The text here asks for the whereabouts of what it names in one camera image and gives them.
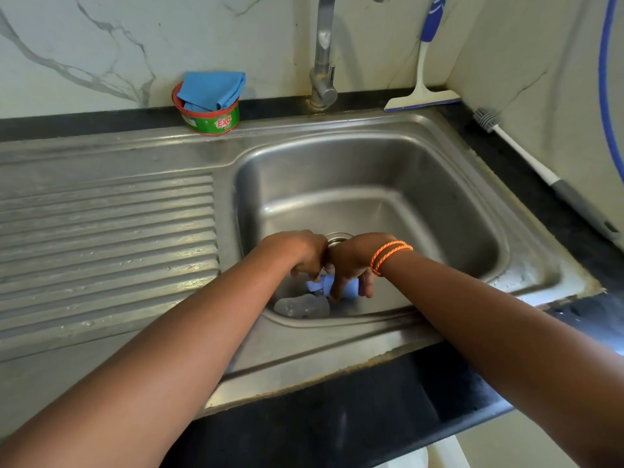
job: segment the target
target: black granite counter edge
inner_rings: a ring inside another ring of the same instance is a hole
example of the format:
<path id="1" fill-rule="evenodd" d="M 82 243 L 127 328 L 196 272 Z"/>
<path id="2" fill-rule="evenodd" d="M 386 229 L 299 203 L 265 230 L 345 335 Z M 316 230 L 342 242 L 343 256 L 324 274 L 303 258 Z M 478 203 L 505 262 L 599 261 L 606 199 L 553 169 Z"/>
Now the black granite counter edge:
<path id="1" fill-rule="evenodd" d="M 409 90 L 341 93 L 332 111 L 381 108 Z M 624 353 L 624 254 L 555 196 L 462 105 L 439 111 L 553 235 L 609 291 L 553 310 Z M 306 114 L 301 97 L 246 100 L 243 120 Z M 182 125 L 173 107 L 0 120 L 0 141 Z M 193 422 L 163 466 L 370 467 L 511 407 L 447 343 L 300 391 Z"/>

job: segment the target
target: left arm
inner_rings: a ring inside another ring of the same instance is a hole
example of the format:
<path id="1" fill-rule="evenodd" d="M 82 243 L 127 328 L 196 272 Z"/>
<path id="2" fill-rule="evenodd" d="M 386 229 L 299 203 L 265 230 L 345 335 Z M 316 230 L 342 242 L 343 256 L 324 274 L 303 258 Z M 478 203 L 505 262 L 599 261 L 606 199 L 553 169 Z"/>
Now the left arm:
<path id="1" fill-rule="evenodd" d="M 326 247 L 310 231 L 265 238 L 23 425 L 0 465 L 158 466 L 285 275 L 316 278 Z"/>

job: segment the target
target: faucet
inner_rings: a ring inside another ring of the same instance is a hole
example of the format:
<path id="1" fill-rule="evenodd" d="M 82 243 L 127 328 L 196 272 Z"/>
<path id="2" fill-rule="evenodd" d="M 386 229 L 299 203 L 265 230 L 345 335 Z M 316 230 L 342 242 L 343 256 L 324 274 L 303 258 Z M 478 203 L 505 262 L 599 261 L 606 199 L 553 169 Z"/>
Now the faucet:
<path id="1" fill-rule="evenodd" d="M 383 3 L 388 0 L 373 1 Z M 316 54 L 314 67 L 309 72 L 310 82 L 312 83 L 312 95 L 308 104 L 313 111 L 327 110 L 338 99 L 338 92 L 334 87 L 336 66 L 330 64 L 331 30 L 334 22 L 335 4 L 336 0 L 318 0 Z"/>

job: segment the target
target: faucet handle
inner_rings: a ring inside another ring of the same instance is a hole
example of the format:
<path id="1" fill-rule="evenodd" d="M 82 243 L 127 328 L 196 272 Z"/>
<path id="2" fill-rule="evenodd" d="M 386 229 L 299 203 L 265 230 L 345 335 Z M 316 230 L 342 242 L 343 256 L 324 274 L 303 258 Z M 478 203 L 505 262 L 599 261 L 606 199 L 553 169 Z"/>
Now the faucet handle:
<path id="1" fill-rule="evenodd" d="M 334 71 L 336 70 L 336 65 L 331 64 L 330 70 L 327 73 L 327 86 L 334 86 Z"/>

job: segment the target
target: right arm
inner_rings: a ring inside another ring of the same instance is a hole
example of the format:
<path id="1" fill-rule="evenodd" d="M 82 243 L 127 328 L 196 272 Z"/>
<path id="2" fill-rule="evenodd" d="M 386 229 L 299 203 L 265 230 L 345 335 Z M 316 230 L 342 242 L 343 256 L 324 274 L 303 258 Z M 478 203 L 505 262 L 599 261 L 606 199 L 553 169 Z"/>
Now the right arm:
<path id="1" fill-rule="evenodd" d="M 332 297 L 394 237 L 359 235 L 330 248 Z M 624 359 L 563 322 L 460 271 L 408 250 L 380 266 L 505 399 L 539 424 L 581 467 L 624 466 Z"/>

